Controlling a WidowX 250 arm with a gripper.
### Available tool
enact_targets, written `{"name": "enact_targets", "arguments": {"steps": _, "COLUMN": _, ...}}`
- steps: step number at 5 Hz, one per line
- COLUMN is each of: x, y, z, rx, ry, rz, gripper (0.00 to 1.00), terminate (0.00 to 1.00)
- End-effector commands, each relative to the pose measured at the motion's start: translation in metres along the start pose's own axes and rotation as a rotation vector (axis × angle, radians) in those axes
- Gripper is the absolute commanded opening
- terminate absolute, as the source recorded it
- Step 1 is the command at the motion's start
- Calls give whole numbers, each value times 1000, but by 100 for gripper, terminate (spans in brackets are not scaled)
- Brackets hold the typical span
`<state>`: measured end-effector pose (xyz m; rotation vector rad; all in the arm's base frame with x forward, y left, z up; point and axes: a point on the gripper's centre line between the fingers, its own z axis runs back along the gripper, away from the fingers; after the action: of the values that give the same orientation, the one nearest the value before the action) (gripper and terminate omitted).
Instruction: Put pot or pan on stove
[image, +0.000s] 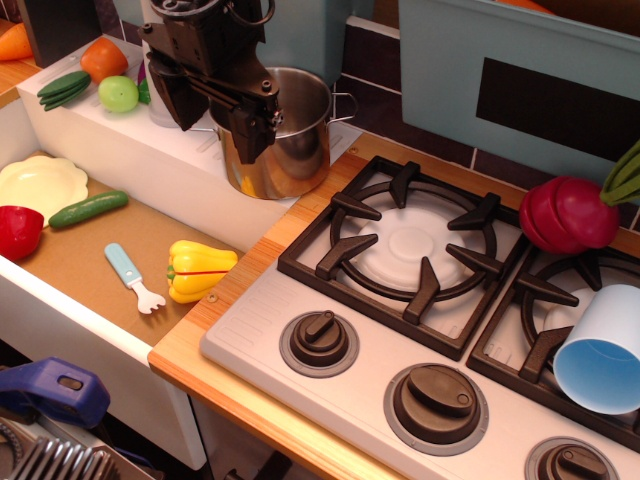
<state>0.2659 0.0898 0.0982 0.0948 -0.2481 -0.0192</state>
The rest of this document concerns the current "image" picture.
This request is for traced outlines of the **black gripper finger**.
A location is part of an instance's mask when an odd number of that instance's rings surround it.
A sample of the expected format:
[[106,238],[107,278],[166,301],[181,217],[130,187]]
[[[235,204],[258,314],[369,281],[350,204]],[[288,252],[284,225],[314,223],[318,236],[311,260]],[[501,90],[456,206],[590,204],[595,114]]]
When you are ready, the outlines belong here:
[[275,142],[280,125],[280,106],[239,105],[230,111],[229,122],[240,162],[243,165],[254,164]]
[[153,85],[169,114],[183,131],[190,129],[208,110],[208,98],[191,86],[179,64],[154,53],[147,59]]

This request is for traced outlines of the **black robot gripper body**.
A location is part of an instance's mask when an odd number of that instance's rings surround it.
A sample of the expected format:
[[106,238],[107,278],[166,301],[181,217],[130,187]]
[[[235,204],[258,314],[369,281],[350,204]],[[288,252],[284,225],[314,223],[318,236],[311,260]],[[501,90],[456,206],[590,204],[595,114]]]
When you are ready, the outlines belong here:
[[231,111],[239,105],[277,104],[279,87],[257,58],[273,18],[273,1],[152,1],[161,23],[146,23],[139,35],[150,53],[171,59],[191,86]]

